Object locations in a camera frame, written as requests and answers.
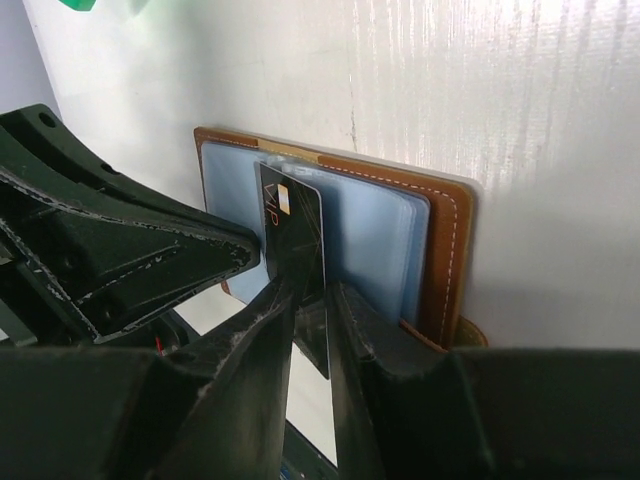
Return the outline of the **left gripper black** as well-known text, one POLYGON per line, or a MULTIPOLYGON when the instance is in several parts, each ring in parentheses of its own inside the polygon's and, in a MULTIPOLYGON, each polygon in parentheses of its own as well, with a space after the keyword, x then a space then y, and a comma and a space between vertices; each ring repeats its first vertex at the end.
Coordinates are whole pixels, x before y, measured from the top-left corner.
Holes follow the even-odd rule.
POLYGON ((110 343, 252 264, 249 229, 116 171, 48 105, 1 115, 6 343, 110 343))

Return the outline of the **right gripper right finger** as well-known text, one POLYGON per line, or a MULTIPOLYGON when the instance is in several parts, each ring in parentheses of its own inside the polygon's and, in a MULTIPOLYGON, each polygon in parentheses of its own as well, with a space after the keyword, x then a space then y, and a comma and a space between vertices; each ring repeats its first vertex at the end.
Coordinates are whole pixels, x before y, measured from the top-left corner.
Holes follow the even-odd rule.
POLYGON ((635 479, 639 355, 429 349, 352 287, 327 290, 343 479, 635 479))

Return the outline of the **brown leather card holder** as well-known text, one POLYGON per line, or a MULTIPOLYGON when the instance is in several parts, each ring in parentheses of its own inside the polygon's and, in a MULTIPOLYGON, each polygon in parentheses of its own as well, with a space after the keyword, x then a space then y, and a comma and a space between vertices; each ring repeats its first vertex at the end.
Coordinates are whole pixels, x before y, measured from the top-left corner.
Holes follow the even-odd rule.
POLYGON ((203 159, 202 147, 206 143, 284 154, 429 200, 421 313, 415 327, 404 323, 403 328, 437 350, 488 345, 479 327, 461 315, 475 210, 473 190, 468 184, 406 165, 336 155, 219 128, 199 126, 194 129, 194 140, 199 160, 203 159))

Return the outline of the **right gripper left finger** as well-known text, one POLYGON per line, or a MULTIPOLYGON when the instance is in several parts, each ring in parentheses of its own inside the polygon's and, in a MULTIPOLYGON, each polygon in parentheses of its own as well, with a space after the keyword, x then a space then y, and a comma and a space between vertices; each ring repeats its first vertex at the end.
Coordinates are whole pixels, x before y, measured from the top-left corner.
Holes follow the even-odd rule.
POLYGON ((277 478, 293 330, 293 289, 275 279, 167 356, 3 348, 2 477, 277 478))

